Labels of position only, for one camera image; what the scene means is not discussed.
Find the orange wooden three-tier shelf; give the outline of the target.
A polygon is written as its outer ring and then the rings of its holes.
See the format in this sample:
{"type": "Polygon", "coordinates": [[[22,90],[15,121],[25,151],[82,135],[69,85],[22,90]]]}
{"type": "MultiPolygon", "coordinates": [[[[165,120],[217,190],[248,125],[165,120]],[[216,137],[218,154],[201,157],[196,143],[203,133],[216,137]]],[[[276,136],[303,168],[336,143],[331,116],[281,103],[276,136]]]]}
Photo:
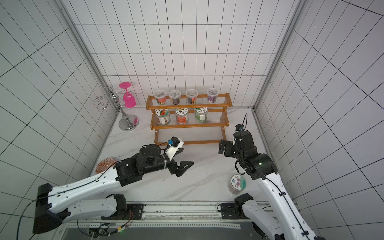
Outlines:
{"type": "Polygon", "coordinates": [[[159,140],[159,133],[161,130],[168,129],[186,129],[186,128],[219,128],[221,130],[221,136],[214,140],[213,137],[216,135],[216,131],[212,134],[209,134],[207,131],[202,134],[198,134],[197,137],[182,137],[185,144],[217,144],[220,140],[226,140],[226,131],[225,128],[230,125],[227,108],[232,106],[232,100],[230,94],[219,94],[215,103],[210,103],[207,99],[207,95],[199,95],[195,104],[188,104],[187,97],[181,96],[180,103],[178,105],[173,105],[169,96],[167,96],[167,101],[164,105],[158,105],[154,96],[148,96],[146,102],[146,109],[151,111],[151,130],[155,131],[154,143],[160,145],[162,142],[159,140]],[[198,122],[195,118],[194,110],[195,108],[208,108],[207,120],[205,122],[198,122]],[[186,124],[178,124],[175,110],[179,108],[188,108],[189,110],[189,120],[186,124]],[[170,123],[166,126],[161,126],[159,124],[158,118],[156,117],[155,110],[157,109],[168,109],[170,112],[170,123]]]}

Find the jar with strawberry lid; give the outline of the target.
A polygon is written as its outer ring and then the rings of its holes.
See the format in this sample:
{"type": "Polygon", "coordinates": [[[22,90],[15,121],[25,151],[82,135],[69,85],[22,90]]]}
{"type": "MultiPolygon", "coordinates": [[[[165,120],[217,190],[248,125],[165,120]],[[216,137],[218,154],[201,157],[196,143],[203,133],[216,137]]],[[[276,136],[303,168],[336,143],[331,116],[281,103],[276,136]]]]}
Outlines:
{"type": "Polygon", "coordinates": [[[155,114],[161,126],[166,126],[170,123],[170,112],[168,109],[157,109],[155,114]]]}

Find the jar with green tree lid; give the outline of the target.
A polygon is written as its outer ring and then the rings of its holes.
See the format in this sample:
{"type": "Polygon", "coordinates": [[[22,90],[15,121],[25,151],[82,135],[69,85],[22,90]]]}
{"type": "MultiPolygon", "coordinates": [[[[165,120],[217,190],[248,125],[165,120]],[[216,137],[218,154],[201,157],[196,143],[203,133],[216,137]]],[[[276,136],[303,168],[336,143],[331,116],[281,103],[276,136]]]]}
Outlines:
{"type": "Polygon", "coordinates": [[[195,108],[194,110],[195,113],[195,118],[198,122],[202,123],[207,120],[207,115],[208,115],[208,108],[195,108]]]}

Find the small clear seed container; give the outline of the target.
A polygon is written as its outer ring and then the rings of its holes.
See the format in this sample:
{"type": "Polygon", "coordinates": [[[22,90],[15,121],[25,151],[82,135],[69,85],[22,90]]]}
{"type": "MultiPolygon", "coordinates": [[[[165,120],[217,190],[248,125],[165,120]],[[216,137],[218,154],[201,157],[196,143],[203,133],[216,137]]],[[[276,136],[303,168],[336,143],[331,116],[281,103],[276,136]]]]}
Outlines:
{"type": "Polygon", "coordinates": [[[170,97],[173,105],[178,105],[180,103],[181,95],[182,94],[179,90],[171,90],[169,92],[169,97],[170,97]]]}
{"type": "Polygon", "coordinates": [[[195,104],[198,98],[198,91],[196,89],[188,89],[186,91],[187,103],[195,104]]]}
{"type": "Polygon", "coordinates": [[[164,105],[167,101],[167,92],[165,90],[157,90],[154,93],[154,97],[158,105],[164,105]]]}
{"type": "Polygon", "coordinates": [[[215,88],[209,88],[207,90],[207,99],[210,103],[215,103],[218,95],[219,95],[219,91],[215,88]]]}

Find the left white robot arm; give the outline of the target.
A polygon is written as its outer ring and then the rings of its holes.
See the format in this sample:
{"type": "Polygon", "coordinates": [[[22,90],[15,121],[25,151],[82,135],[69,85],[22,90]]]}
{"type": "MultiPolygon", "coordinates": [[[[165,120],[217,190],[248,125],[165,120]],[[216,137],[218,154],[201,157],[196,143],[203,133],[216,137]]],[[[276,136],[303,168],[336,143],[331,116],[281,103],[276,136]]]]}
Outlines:
{"type": "Polygon", "coordinates": [[[174,160],[175,155],[183,152],[182,146],[182,143],[169,145],[163,150],[156,144],[146,145],[137,154],[117,161],[100,174],[65,186],[39,186],[33,233],[47,233],[75,219],[125,220],[131,217],[133,214],[124,195],[112,194],[99,200],[91,197],[138,182],[145,174],[156,171],[168,169],[172,175],[181,177],[194,165],[191,161],[177,163],[174,160]]]}

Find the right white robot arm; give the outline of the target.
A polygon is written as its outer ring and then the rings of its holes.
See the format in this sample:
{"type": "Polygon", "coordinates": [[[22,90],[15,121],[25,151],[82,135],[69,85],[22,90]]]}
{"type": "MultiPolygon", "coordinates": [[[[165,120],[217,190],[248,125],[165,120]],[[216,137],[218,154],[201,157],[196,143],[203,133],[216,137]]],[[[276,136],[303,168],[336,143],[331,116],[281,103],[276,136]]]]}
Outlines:
{"type": "Polygon", "coordinates": [[[243,125],[237,125],[232,142],[221,140],[219,154],[235,158],[235,167],[241,167],[243,175],[249,175],[264,191],[276,217],[271,217],[254,198],[244,193],[235,198],[233,207],[226,210],[221,205],[223,216],[236,216],[252,221],[255,231],[270,240],[320,240],[307,224],[293,203],[272,159],[258,152],[253,137],[243,125]]]}

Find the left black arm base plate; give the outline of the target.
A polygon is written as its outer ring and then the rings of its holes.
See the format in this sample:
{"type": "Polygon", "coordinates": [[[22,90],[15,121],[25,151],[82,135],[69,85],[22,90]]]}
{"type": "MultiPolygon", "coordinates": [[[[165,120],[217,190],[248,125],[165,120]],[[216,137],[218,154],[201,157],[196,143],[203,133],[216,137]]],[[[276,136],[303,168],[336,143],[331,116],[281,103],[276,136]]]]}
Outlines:
{"type": "Polygon", "coordinates": [[[141,220],[144,206],[144,204],[126,204],[125,207],[118,207],[118,210],[110,217],[101,217],[101,219],[107,221],[141,220]]]}

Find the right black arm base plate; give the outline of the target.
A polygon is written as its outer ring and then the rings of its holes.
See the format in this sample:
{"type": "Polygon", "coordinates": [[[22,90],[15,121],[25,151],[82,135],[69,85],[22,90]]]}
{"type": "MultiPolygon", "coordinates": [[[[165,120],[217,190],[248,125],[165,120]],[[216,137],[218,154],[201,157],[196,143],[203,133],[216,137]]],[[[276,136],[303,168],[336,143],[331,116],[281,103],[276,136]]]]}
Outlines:
{"type": "Polygon", "coordinates": [[[237,203],[220,204],[219,212],[223,220],[249,220],[244,214],[241,206],[237,203]]]}

